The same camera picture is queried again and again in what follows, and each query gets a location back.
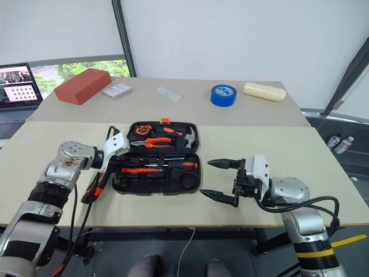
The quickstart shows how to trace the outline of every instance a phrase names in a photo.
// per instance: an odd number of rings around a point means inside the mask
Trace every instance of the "screwdriver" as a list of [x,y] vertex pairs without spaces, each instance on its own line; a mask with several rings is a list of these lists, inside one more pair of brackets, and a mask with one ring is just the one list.
[[146,166],[168,166],[169,168],[184,169],[184,170],[194,170],[198,169],[198,164],[194,162],[183,162],[181,160],[175,160],[169,162],[168,164],[147,164]]
[[138,167],[135,169],[125,169],[122,168],[122,173],[151,173],[151,172],[158,172],[158,171],[163,171],[164,169],[147,169],[147,168],[142,168],[142,167]]
[[184,158],[165,158],[165,159],[157,158],[156,160],[184,160]]

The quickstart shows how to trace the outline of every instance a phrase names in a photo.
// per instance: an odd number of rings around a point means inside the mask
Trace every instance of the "water bottle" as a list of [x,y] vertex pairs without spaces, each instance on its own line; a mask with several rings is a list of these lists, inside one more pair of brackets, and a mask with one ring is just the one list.
[[329,141],[327,142],[327,146],[330,150],[332,150],[333,147],[335,147],[340,141],[341,141],[341,135],[335,134],[329,139]]
[[348,137],[344,139],[338,146],[335,147],[334,151],[337,154],[342,154],[352,145],[353,140],[354,140],[353,137]]

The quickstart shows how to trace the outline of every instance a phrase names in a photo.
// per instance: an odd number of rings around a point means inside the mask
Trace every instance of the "window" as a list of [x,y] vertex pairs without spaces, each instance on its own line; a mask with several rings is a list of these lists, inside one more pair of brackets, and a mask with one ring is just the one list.
[[97,61],[97,62],[77,62],[61,65],[46,65],[31,67],[40,89],[43,99],[54,91],[54,88],[61,85],[64,79],[80,74],[87,68],[106,70],[114,77],[130,77],[128,66],[125,60]]

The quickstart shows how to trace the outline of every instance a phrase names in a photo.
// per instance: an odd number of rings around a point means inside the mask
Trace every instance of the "person's knee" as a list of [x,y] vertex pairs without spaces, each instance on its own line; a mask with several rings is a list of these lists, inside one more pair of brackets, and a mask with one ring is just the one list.
[[158,256],[141,258],[130,269],[127,277],[154,277],[158,262]]
[[220,260],[213,259],[206,266],[206,277],[231,277],[231,274]]

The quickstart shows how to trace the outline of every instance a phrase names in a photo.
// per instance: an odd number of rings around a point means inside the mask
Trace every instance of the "laptop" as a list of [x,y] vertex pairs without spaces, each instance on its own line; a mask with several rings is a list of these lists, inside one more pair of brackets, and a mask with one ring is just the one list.
[[27,63],[0,65],[0,139],[9,139],[43,98]]

